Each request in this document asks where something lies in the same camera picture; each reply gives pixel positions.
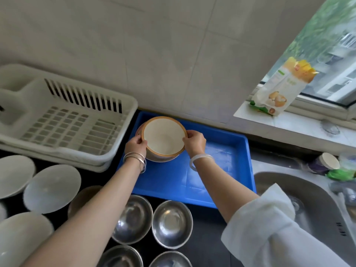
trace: window glass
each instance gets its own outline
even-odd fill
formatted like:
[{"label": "window glass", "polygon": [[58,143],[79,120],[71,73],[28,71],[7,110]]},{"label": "window glass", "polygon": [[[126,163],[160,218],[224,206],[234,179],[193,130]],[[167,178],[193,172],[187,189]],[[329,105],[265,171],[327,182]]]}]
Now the window glass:
[{"label": "window glass", "polygon": [[327,0],[262,81],[288,59],[306,59],[319,74],[302,94],[349,107],[356,102],[356,0]]}]

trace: white sleeve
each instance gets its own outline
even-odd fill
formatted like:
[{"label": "white sleeve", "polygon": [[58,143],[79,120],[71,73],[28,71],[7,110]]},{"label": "white sleeve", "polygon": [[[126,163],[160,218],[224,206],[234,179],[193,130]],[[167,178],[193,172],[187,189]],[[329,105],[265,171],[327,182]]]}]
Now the white sleeve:
[{"label": "white sleeve", "polygon": [[244,267],[349,267],[294,219],[290,199],[274,184],[236,211],[221,241]]}]

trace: food package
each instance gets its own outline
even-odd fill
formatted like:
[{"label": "food package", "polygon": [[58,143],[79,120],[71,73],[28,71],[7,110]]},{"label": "food package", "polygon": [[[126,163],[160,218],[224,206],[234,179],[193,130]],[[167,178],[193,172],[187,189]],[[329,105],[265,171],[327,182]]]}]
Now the food package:
[{"label": "food package", "polygon": [[310,83],[318,72],[306,60],[290,57],[252,97],[250,105],[262,112],[277,116]]}]

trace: bowl with orange rim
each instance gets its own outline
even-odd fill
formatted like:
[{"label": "bowl with orange rim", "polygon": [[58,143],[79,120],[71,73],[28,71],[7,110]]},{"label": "bowl with orange rim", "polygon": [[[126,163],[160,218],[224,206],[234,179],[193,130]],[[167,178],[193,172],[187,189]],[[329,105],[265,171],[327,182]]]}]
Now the bowl with orange rim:
[{"label": "bowl with orange rim", "polygon": [[147,140],[147,158],[152,157],[156,162],[176,158],[184,151],[182,138],[188,136],[179,121],[166,116],[148,120],[138,128],[136,134],[141,134],[142,140]]}]

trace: countertop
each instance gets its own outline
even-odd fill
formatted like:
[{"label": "countertop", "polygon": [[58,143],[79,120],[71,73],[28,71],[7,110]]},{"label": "countertop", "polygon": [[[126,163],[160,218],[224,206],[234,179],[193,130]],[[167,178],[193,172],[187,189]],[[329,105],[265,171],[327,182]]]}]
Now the countertop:
[{"label": "countertop", "polygon": [[[92,185],[105,185],[111,176],[115,173],[117,165],[123,154],[125,143],[127,142],[135,120],[137,118],[138,111],[135,113],[125,136],[122,139],[122,143],[118,148],[116,156],[114,157],[108,170],[102,173],[90,172],[88,170],[78,169],[82,176],[82,184],[80,190],[92,186]],[[0,150],[0,158],[5,156],[11,156],[14,153]],[[37,172],[55,165],[55,163],[43,161],[33,158],[36,165]],[[153,210],[164,201],[164,199],[146,197],[152,205]],[[16,215],[21,212],[28,211],[22,201],[22,193],[1,200],[4,203],[8,216]],[[225,221],[218,212],[217,209],[190,205],[187,204],[193,216],[193,232],[189,241],[178,251],[182,252],[188,257],[193,267],[242,267],[242,263],[237,260],[222,244],[220,237],[226,226]],[[59,228],[67,220],[68,205],[61,208],[58,211],[45,216],[51,221],[54,228]],[[110,239],[105,250],[118,245],[113,239]],[[167,251],[167,249],[161,247],[154,239],[152,231],[139,242],[132,245],[136,248],[142,256],[144,266],[148,267],[152,260],[160,253]]]}]

